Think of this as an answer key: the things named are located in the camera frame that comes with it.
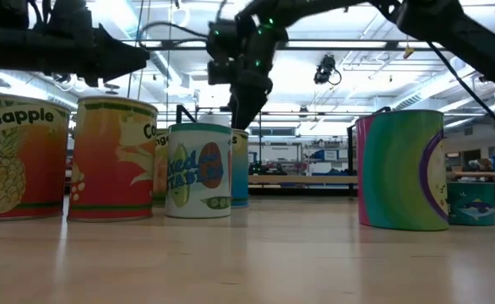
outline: can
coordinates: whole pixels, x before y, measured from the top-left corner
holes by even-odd
[[[249,133],[246,131],[232,130],[232,208],[245,208],[249,205],[248,137]]]
[[[68,220],[138,220],[152,215],[152,105],[119,97],[79,101]]]
[[[69,110],[0,95],[0,220],[62,213]]]
[[[495,225],[493,182],[449,182],[451,225]]]
[[[166,215],[230,215],[232,130],[209,123],[175,124],[169,130]]]
[[[449,228],[443,113],[405,110],[356,121],[358,214],[364,225]]]
[[[169,129],[157,129],[154,161],[154,207],[165,207],[166,168],[169,155]]]

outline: pineapple illustration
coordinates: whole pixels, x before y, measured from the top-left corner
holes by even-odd
[[[17,156],[22,138],[17,128],[0,131],[0,213],[18,205],[26,189],[24,164]]]

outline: whale illustration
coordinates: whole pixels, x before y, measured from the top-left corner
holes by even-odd
[[[475,199],[470,203],[463,205],[458,209],[464,214],[469,215],[475,220],[478,220],[482,216],[487,216],[495,212],[495,208],[482,202],[480,199]]]

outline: orange can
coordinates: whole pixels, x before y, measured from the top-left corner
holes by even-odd
[[[155,136],[154,206],[165,207],[169,129],[157,129]]]
[[[79,101],[68,220],[152,215],[156,117],[155,107],[136,100]]]
[[[62,213],[69,110],[0,95],[0,220]]]

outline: wooden floor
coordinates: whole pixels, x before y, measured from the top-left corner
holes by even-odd
[[[231,218],[0,223],[0,304],[495,304],[495,227],[359,226],[346,198]]]

